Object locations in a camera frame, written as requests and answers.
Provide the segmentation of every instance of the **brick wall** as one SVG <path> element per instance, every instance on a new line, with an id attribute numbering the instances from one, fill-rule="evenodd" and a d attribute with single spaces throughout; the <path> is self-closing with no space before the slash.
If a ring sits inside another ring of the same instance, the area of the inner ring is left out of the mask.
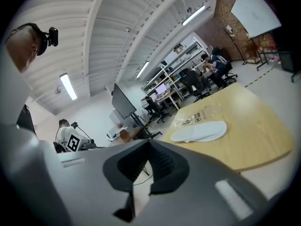
<path id="1" fill-rule="evenodd" d="M 217 0 L 214 17 L 201 25 L 195 33 L 207 44 L 207 46 L 226 48 L 232 59 L 241 59 L 238 50 L 227 36 L 223 28 L 229 25 L 235 37 L 233 40 L 239 47 L 244 58 L 255 55 L 252 42 L 246 35 L 246 30 L 239 20 L 231 13 L 235 0 Z M 265 33 L 254 38 L 257 47 L 273 47 L 275 45 L 270 33 Z"/>

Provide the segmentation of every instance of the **white flat object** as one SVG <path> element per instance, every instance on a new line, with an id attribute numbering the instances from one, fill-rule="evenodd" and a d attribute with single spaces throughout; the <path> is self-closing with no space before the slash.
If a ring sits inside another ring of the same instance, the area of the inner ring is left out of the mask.
<path id="1" fill-rule="evenodd" d="M 208 142 L 222 137 L 227 131 L 224 121 L 210 121 L 176 130 L 170 137 L 174 142 Z"/>

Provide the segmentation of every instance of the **whiteboard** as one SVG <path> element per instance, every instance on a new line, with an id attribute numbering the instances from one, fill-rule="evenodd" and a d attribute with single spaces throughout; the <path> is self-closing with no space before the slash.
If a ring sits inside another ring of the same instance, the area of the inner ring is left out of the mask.
<path id="1" fill-rule="evenodd" d="M 251 38 L 281 26 L 264 0 L 236 0 L 231 9 Z"/>

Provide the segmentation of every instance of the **fluorescent light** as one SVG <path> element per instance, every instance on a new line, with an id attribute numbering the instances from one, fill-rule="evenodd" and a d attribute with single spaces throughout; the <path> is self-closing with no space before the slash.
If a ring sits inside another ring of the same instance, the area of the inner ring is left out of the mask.
<path id="1" fill-rule="evenodd" d="M 60 79 L 66 89 L 66 91 L 68 92 L 69 96 L 71 97 L 72 100 L 76 100 L 77 96 L 72 88 L 72 85 L 70 83 L 69 77 L 67 75 L 67 73 L 63 73 L 60 75 Z"/>
<path id="2" fill-rule="evenodd" d="M 183 23 L 182 25 L 185 26 L 187 23 L 189 23 L 192 19 L 194 19 L 201 11 L 205 9 L 205 5 L 201 6 L 197 11 L 195 11 L 193 14 L 191 14 Z"/>
<path id="3" fill-rule="evenodd" d="M 142 69 L 140 72 L 137 74 L 136 78 L 139 78 L 139 76 L 142 74 L 143 70 L 146 68 L 146 66 L 149 64 L 149 61 L 146 61 L 145 64 L 143 65 Z"/>

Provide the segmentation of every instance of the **navy shirt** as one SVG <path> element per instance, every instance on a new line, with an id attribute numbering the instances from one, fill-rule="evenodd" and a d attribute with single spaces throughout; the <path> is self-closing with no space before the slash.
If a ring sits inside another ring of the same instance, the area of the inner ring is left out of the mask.
<path id="1" fill-rule="evenodd" d="M 219 61 L 216 55 L 213 55 L 212 59 L 209 60 L 208 62 L 213 64 L 215 61 L 216 61 L 216 68 L 218 70 L 226 68 L 226 65 L 224 63 L 222 63 L 221 61 Z"/>

